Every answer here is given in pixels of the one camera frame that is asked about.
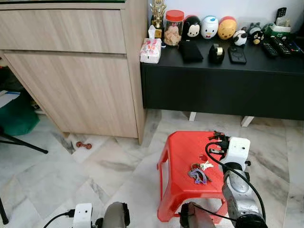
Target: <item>black pouch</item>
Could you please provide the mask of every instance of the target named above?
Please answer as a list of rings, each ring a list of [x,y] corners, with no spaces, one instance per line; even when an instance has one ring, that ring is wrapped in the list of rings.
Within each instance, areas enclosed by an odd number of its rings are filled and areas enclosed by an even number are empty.
[[[181,41],[179,44],[179,50],[184,62],[201,62],[204,59],[197,45],[193,41]]]

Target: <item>cabinet drawer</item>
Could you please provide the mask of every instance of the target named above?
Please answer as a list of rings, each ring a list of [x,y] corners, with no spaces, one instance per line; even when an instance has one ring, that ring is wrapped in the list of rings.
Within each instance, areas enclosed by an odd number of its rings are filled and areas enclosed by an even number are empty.
[[[1,11],[0,49],[126,53],[120,11],[102,9]]]
[[[126,58],[16,52],[5,57],[61,131],[138,137]]]

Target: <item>yellow round figurine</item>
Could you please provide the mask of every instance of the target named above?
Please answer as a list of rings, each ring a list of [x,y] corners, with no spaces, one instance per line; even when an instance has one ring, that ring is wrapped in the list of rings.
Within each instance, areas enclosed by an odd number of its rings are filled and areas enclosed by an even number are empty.
[[[237,29],[237,21],[234,17],[223,17],[218,25],[218,36],[221,39],[231,38]]]

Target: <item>red plastic stool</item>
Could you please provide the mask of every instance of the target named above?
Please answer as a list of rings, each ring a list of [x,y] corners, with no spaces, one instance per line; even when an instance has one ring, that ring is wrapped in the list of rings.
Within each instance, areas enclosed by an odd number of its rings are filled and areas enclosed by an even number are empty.
[[[223,173],[211,159],[213,168],[208,168],[204,172],[210,177],[212,182],[207,185],[195,184],[194,179],[188,176],[193,163],[204,163],[201,155],[206,155],[205,146],[209,141],[208,137],[213,136],[213,132],[175,132],[171,134],[162,151],[161,158],[157,164],[160,171],[161,201],[158,207],[157,216],[162,222],[168,222],[175,214],[176,210],[186,199],[191,198],[216,198],[221,199],[222,206],[217,214],[226,215],[227,203],[222,194]],[[169,181],[164,196],[162,195],[162,163],[169,159]],[[219,223],[222,218],[210,215],[214,223]]]

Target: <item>glass jar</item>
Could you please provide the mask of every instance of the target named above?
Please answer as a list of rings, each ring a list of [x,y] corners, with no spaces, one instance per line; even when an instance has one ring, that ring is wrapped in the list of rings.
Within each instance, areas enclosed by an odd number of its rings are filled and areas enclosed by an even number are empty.
[[[182,22],[184,12],[180,10],[169,10],[166,14],[166,26],[164,42],[170,46],[176,46],[181,40]]]

